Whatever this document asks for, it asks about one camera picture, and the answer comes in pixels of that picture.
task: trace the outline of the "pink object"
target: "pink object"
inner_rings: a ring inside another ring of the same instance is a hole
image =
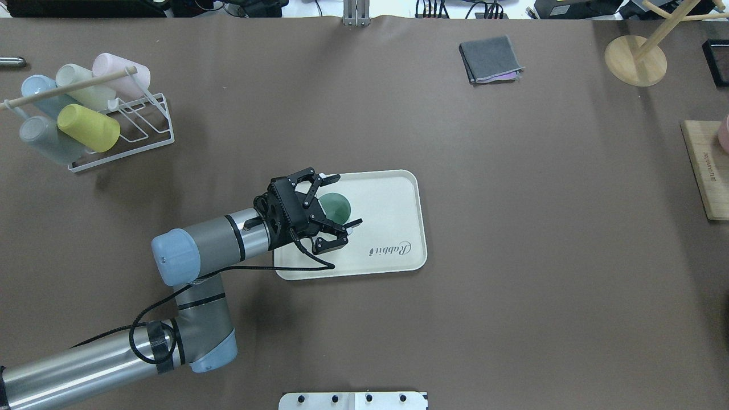
[[[729,115],[719,124],[719,144],[729,153]]]
[[[99,54],[93,62],[93,76],[100,77],[105,74],[111,74],[112,72],[123,70],[128,66],[135,66],[137,68],[138,72],[137,74],[134,74],[134,76],[145,89],[149,89],[149,83],[152,80],[149,69],[146,66],[142,66],[140,63],[135,63],[134,61],[127,60],[126,58],[119,57],[118,55],[109,53]],[[116,90],[120,97],[128,101],[136,100],[144,96],[144,90],[142,90],[129,76],[109,81],[106,83],[106,86]]]

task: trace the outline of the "brown table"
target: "brown table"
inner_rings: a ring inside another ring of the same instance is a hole
[[[0,96],[109,51],[145,63],[176,143],[72,174],[0,134],[0,363],[129,323],[169,294],[149,241],[251,206],[271,177],[408,169],[419,271],[309,282],[228,272],[236,360],[76,409],[276,409],[282,392],[426,390],[432,409],[726,409],[729,225],[708,222],[679,124],[719,120],[701,52],[651,88],[602,60],[658,23],[5,20]],[[509,34],[523,79],[471,86],[458,44]],[[253,263],[270,263],[270,255]],[[170,317],[167,306],[150,317]]]

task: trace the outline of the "blue joint cap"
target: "blue joint cap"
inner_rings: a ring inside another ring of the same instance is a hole
[[[190,363],[192,371],[195,373],[205,373],[206,371],[215,370],[235,359],[238,355],[238,345],[235,344],[235,329],[215,346],[207,355],[202,356],[196,361]]]
[[[200,250],[185,229],[173,229],[154,238],[152,254],[165,285],[182,285],[200,274]]]

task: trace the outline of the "yellow cup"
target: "yellow cup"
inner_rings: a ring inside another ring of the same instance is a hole
[[[78,104],[65,106],[56,123],[61,131],[96,152],[110,150],[121,132],[119,122],[114,118]]]

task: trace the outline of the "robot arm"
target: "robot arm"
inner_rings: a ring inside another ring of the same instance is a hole
[[[148,322],[146,331],[132,333],[136,350],[153,358],[153,364],[135,354],[129,334],[121,333],[36,362],[0,367],[0,410],[59,409],[184,364],[197,373],[228,364],[238,349],[222,280],[216,273],[292,242],[306,252],[299,240],[319,233],[336,239],[316,238],[314,254],[346,245],[347,235],[362,220],[341,225],[327,218],[316,197],[319,187],[338,180],[338,175],[326,177],[312,168],[274,178],[266,193],[255,198],[253,208],[155,238],[152,251],[160,274],[181,293],[175,297],[177,317]],[[295,190],[302,182],[311,183],[306,193]]]

